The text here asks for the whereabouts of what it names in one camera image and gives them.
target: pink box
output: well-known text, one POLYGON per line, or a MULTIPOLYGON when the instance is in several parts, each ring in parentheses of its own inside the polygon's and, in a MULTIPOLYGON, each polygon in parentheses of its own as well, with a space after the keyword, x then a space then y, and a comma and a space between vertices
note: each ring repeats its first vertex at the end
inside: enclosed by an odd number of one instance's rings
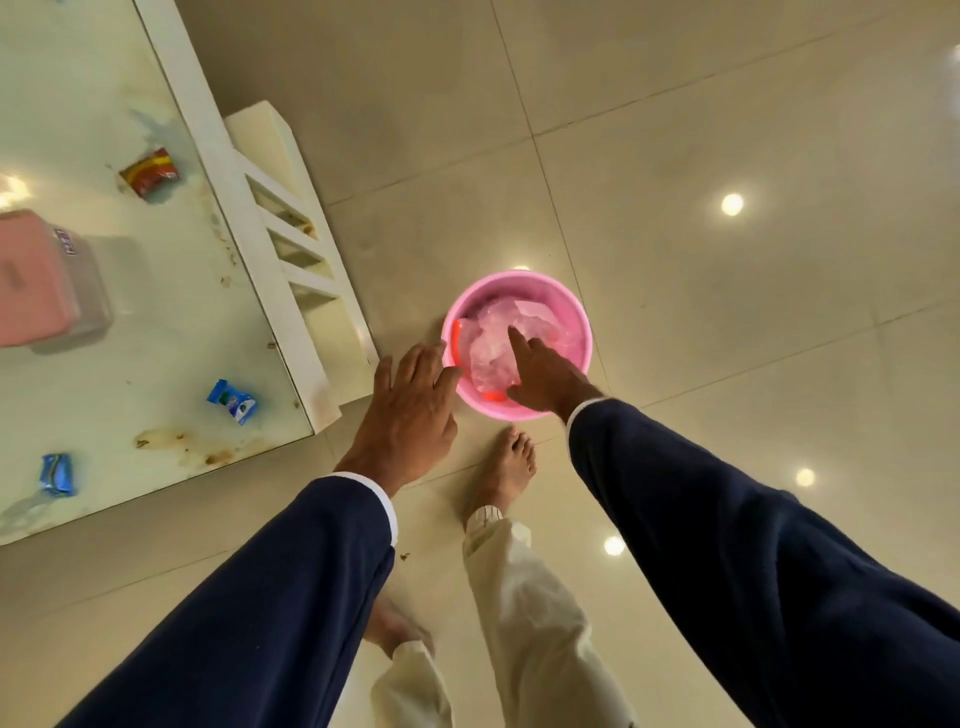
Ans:
POLYGON ((112 321, 89 243, 32 210, 0 215, 0 347, 90 334, 112 321))

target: white table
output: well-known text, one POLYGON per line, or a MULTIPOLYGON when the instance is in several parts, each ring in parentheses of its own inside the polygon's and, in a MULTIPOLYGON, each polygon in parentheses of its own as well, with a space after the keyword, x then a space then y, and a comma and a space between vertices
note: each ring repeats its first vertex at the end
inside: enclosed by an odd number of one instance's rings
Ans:
POLYGON ((68 352, 0 350, 0 544, 310 435, 341 403, 172 0, 2 14, 0 195, 91 242, 115 323, 68 352), (117 172, 161 146, 183 179, 147 203, 117 172), (243 426, 205 401, 221 377, 257 397, 243 426), (48 452, 72 454, 75 497, 38 489, 48 452))

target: blue wrapper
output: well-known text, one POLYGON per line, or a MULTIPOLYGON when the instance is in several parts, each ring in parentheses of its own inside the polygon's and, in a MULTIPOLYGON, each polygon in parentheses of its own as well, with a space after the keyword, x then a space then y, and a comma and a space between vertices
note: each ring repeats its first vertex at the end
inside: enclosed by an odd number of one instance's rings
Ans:
POLYGON ((250 415, 256 411, 256 400, 253 396, 248 395, 246 392, 241 392, 226 379, 219 379, 217 383, 213 385, 213 389, 210 391, 206 400, 212 401, 214 404, 222 404, 226 407, 227 411, 239 425, 246 422, 250 415))
POLYGON ((75 496, 77 489, 73 487, 73 465, 70 455, 66 452, 55 452, 43 456, 43 467, 40 469, 40 489, 51 496, 75 496))

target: white trousers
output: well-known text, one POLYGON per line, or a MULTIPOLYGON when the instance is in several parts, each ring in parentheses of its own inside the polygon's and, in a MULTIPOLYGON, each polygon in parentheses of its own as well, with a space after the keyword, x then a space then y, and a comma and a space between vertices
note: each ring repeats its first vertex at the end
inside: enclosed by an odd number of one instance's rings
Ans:
MULTIPOLYGON (((506 728, 631 728, 633 710, 590 644, 576 599, 530 548, 530 529, 485 506, 464 565, 506 728)), ((373 685, 377 728, 452 728, 444 680, 421 642, 402 644, 373 685)))

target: person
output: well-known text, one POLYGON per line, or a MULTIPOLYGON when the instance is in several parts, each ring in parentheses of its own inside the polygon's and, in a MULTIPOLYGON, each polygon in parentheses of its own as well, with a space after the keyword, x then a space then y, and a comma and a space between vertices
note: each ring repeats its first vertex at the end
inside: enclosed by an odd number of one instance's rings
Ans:
MULTIPOLYGON (((960 613, 792 495, 604 397, 542 342, 510 336, 510 397, 566 422, 576 472, 754 725, 960 725, 960 613)), ((441 354, 417 345, 395 377, 381 362, 338 472, 307 485, 60 726, 324 726, 365 633, 393 659, 373 689, 381 724, 449 725, 429 636, 377 600, 394 563, 390 498, 456 436, 460 372, 441 354)), ((573 596, 508 517, 535 467, 529 439, 503 435, 465 520, 505 723, 638 724, 573 596)))

